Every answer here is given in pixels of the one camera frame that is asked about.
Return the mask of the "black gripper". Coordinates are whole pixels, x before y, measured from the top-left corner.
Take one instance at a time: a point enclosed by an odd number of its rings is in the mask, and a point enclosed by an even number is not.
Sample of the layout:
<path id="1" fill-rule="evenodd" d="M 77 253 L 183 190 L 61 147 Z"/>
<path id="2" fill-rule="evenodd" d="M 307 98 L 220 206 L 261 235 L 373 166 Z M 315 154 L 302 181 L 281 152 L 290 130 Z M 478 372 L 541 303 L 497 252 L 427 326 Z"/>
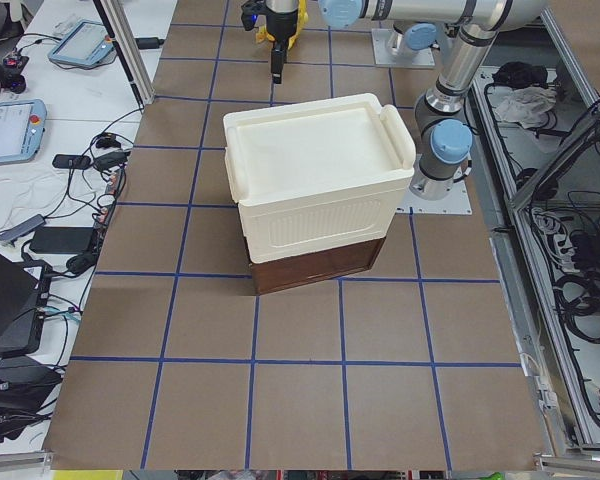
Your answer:
<path id="1" fill-rule="evenodd" d="M 282 83 L 286 63 L 286 44 L 297 31 L 298 0 L 266 0 L 266 28 L 274 38 L 271 49 L 271 77 L 274 84 Z"/>

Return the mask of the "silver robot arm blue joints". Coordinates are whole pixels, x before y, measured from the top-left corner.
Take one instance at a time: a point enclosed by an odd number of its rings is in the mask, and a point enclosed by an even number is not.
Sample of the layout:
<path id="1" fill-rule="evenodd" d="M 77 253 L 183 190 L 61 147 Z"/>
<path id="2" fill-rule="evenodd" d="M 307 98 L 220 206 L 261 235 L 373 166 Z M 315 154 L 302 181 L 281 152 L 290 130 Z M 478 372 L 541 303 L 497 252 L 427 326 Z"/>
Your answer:
<path id="1" fill-rule="evenodd" d="M 496 36 L 538 17 L 545 1 L 321 1 L 327 25 L 348 27 L 360 18 L 457 25 L 459 32 L 434 86 L 418 100 L 416 121 L 424 151 L 410 190 L 424 200 L 440 200 L 472 146 L 468 127 L 457 115 Z"/>

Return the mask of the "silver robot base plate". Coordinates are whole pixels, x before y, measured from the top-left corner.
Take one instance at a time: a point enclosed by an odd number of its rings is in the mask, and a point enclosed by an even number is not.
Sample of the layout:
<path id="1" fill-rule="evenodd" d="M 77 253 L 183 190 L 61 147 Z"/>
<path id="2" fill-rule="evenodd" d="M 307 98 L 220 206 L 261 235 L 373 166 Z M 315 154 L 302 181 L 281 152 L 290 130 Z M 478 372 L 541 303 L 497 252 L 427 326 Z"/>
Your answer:
<path id="1" fill-rule="evenodd" d="M 466 182 L 455 183 L 442 199 L 427 200 L 408 188 L 396 208 L 397 214 L 472 215 Z"/>

